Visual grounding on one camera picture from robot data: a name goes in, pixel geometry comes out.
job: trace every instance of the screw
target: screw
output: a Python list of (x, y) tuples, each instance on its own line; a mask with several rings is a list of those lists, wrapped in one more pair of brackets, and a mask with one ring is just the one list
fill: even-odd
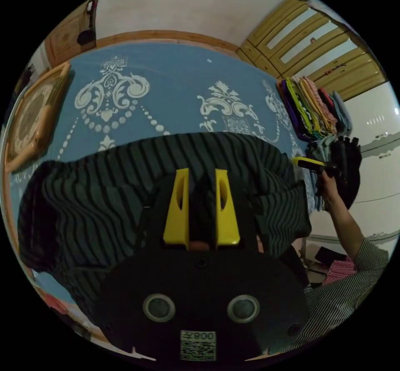
[(203, 258), (197, 259), (195, 262), (195, 266), (202, 270), (208, 266), (208, 260), (203, 259)]

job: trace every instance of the wooden wardrobe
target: wooden wardrobe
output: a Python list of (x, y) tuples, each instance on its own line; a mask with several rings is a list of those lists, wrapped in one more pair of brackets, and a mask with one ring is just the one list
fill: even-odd
[(386, 81), (366, 46), (357, 42), (353, 32), (305, 1), (285, 0), (237, 54), (276, 78), (308, 77), (348, 100)]

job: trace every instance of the hand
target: hand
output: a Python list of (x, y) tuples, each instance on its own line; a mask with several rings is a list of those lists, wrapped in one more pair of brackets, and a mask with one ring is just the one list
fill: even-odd
[(338, 187), (334, 177), (329, 177), (326, 171), (323, 171), (317, 182), (318, 188), (321, 190), (321, 196), (327, 204), (328, 208), (338, 199)]

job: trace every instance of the hanging clothes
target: hanging clothes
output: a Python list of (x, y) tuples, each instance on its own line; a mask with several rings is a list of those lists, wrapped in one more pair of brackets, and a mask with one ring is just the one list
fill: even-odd
[(307, 86), (310, 88), (311, 95), (313, 99), (315, 99), (318, 107), (321, 109), (321, 112), (323, 113), (324, 117), (328, 120), (329, 125), (330, 125), (330, 131), (336, 134), (336, 119), (332, 115), (332, 113), (328, 110), (326, 107), (325, 103), (321, 100), (318, 90), (316, 85), (314, 84), (313, 81), (311, 81), (309, 78), (304, 78), (304, 81), (307, 83)]
[(336, 121), (336, 130), (338, 135), (346, 135), (347, 134), (347, 122), (345, 118), (342, 116), (338, 105), (335, 104), (335, 101), (326, 93), (324, 88), (320, 88), (318, 93), (322, 99), (322, 101), (326, 104), (329, 111), (333, 114)]
[(334, 97), (334, 99), (337, 102), (337, 105), (342, 113), (342, 115), (346, 118), (346, 122), (347, 122), (347, 136), (351, 135), (351, 132), (353, 131), (353, 123), (351, 121), (351, 117), (349, 112), (347, 111), (346, 105), (343, 102), (342, 98), (340, 97), (340, 95), (336, 92), (333, 91), (332, 96)]

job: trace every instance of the wooden door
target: wooden door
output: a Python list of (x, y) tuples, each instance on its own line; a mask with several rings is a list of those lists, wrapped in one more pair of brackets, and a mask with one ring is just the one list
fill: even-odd
[(77, 43), (79, 33), (89, 28), (89, 15), (86, 12), (88, 3), (89, 0), (77, 7), (46, 37), (45, 48), (51, 67), (56, 67), (72, 57), (96, 47), (96, 40), (85, 46)]

